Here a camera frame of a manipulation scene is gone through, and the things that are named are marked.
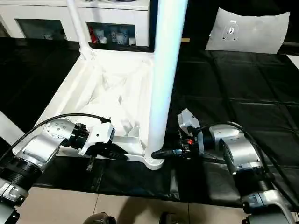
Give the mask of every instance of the white pillow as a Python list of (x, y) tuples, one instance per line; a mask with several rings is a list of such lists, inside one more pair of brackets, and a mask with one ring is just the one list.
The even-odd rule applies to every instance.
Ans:
[(241, 16), (218, 9), (206, 50), (276, 54), (288, 30), (290, 13)]

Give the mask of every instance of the red component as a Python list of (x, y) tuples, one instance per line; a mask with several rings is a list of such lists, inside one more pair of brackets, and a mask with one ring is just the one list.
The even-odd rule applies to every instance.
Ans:
[(98, 39), (96, 38), (94, 32), (93, 32), (93, 28), (89, 27), (89, 34), (90, 34), (90, 38), (92, 40), (92, 43), (97, 43)]

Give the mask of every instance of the robotic arm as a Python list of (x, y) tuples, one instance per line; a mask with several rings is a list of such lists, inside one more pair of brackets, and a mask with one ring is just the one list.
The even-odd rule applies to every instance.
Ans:
[(127, 152), (112, 143), (115, 129), (108, 122), (95, 126), (90, 132), (83, 124), (56, 119), (46, 124), (42, 133), (5, 166), (0, 174), (0, 224), (15, 224), (28, 191), (48, 165), (55, 159), (60, 146), (78, 149), (79, 155), (102, 155), (110, 159), (128, 159)]
[(198, 132), (199, 121), (187, 110), (178, 115), (183, 132), (179, 133), (181, 149), (154, 152), (153, 158), (184, 157), (204, 154), (204, 146), (223, 152), (228, 170), (240, 193), (243, 210), (249, 215), (243, 224), (296, 224), (280, 193), (265, 172), (260, 156), (241, 131), (241, 127), (215, 125)]

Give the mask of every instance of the white laundry basket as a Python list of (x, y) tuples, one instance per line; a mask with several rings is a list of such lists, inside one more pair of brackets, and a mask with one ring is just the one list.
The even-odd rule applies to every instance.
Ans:
[[(63, 113), (111, 116), (116, 129), (113, 142), (128, 152), (129, 161), (159, 169), (164, 160), (153, 159), (151, 153), (164, 142), (188, 0), (175, 2), (159, 1), (155, 52), (144, 53), (90, 48), (74, 0), (68, 0), (81, 55), (37, 123)], [(99, 122), (83, 117), (70, 120), (87, 128)], [(61, 147), (58, 155), (78, 156), (78, 151)]]

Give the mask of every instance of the black tablecloth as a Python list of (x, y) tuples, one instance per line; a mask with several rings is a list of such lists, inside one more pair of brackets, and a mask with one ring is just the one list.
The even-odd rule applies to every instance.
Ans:
[[(23, 131), (39, 118), (79, 56), (77, 44), (25, 42), (0, 39), (0, 111)], [(177, 114), (185, 108), (201, 124), (235, 121), (272, 148), (299, 193), (298, 77), (287, 56), (181, 46), (165, 144), (173, 140)], [(8, 147), (3, 140), (0, 146)], [(166, 161), (156, 171), (138, 162), (97, 160), (88, 173), (87, 163), (86, 158), (57, 157), (36, 186), (241, 206), (222, 155), (213, 150), (201, 159)]]

